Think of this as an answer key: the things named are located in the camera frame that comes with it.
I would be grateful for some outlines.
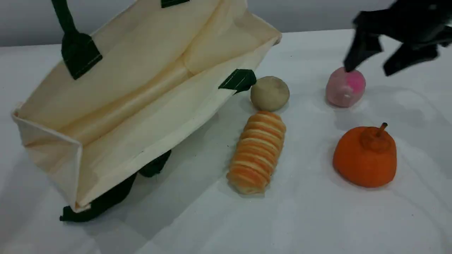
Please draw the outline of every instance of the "toy food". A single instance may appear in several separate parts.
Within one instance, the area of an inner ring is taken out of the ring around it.
[[[338,107],[348,108],[358,102],[364,94],[366,80],[361,72],[345,72],[341,67],[331,74],[326,85],[327,100]]]
[[[287,84],[273,76],[263,77],[251,87],[251,102],[258,110],[278,110],[286,105],[289,96]]]
[[[240,193],[263,193],[283,149],[286,126],[281,118],[259,111],[243,130],[227,178]]]
[[[394,179],[397,168],[396,143],[377,127],[357,127],[339,140],[334,168],[348,181],[366,188],[381,187]]]

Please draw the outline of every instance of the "pink ball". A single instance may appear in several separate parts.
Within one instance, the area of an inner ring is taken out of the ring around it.
[[[366,80],[361,72],[345,72],[341,67],[331,74],[326,85],[327,100],[338,107],[348,108],[358,102],[366,89]]]

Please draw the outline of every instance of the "toy persimmon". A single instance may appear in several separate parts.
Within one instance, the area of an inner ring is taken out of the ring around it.
[[[396,175],[394,139],[377,127],[357,127],[342,136],[333,156],[333,166],[348,181],[366,188],[381,187]]]

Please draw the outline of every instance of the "bread roll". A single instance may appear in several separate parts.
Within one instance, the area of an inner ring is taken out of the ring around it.
[[[242,194],[263,193],[283,149],[286,126],[273,113],[260,111],[248,119],[227,178]]]

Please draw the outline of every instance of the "ball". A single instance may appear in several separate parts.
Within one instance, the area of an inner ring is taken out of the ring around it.
[[[251,87],[251,102],[258,110],[276,111],[286,105],[289,97],[287,84],[274,76],[263,77]]]
[[[347,73],[341,67],[331,74],[326,85],[326,98],[333,105],[348,108],[361,99],[365,88],[366,80],[361,72],[354,70]]]

